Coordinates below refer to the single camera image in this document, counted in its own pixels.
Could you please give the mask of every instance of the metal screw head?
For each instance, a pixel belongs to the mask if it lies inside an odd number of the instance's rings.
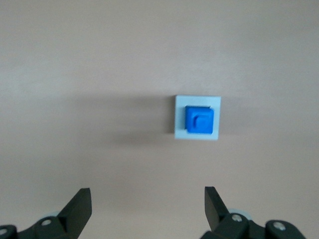
[[[6,234],[7,232],[8,230],[5,228],[0,229],[0,236]]]
[[[284,224],[280,223],[280,222],[274,222],[273,223],[274,227],[278,230],[284,231],[286,230],[286,227]]]
[[[235,222],[242,222],[243,219],[241,218],[241,216],[239,216],[238,214],[234,214],[232,217],[231,217]]]
[[[50,219],[47,219],[47,220],[44,220],[41,225],[42,226],[46,226],[46,225],[49,225],[52,221]]]

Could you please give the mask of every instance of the beige surface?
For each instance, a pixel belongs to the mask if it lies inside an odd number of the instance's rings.
[[[198,239],[204,186],[318,238],[319,3],[0,1],[0,225],[90,187],[81,239]],[[174,140],[173,96],[222,96]]]

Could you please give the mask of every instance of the white square base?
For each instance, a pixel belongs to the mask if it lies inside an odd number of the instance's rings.
[[[217,140],[219,133],[220,96],[176,96],[175,98],[175,138]],[[185,107],[204,106],[214,110],[212,134],[188,133],[185,129]]]

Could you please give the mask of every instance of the blue button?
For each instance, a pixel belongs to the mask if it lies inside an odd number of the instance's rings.
[[[186,106],[185,115],[188,133],[213,133],[214,110],[210,107]]]

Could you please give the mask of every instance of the screw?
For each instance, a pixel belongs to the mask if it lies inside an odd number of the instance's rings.
[[[44,220],[41,225],[42,226],[46,226],[46,225],[49,225],[51,223],[51,220],[50,219],[47,219],[47,220]]]
[[[241,218],[241,216],[239,216],[238,214],[234,214],[232,217],[231,217],[235,222],[242,222],[243,219]]]
[[[0,236],[6,234],[7,232],[8,232],[8,230],[5,228],[0,229]]]
[[[286,227],[284,224],[280,223],[280,222],[274,222],[273,223],[274,227],[278,230],[284,231],[286,230]]]

